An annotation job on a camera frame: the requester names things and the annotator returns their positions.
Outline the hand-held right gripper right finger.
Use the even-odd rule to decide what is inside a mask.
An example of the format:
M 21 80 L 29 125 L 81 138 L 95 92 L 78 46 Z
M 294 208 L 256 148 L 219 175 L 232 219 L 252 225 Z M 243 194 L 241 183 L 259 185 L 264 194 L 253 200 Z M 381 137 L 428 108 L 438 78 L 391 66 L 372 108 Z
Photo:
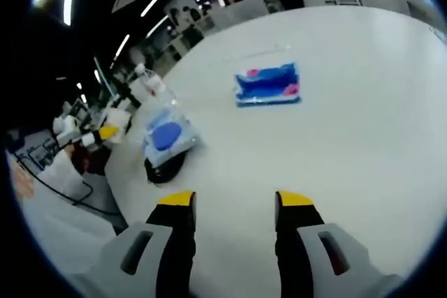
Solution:
M 379 271 L 367 248 L 325 223 L 304 195 L 275 193 L 275 232 L 282 297 L 387 297 L 402 282 Z

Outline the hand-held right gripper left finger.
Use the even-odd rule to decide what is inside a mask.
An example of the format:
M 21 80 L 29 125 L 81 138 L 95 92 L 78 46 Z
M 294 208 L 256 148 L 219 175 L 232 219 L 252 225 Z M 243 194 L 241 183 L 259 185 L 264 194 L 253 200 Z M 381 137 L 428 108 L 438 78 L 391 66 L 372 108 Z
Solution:
M 83 275 L 86 297 L 188 297 L 196 254 L 196 194 L 161 198 L 149 218 L 125 229 Z

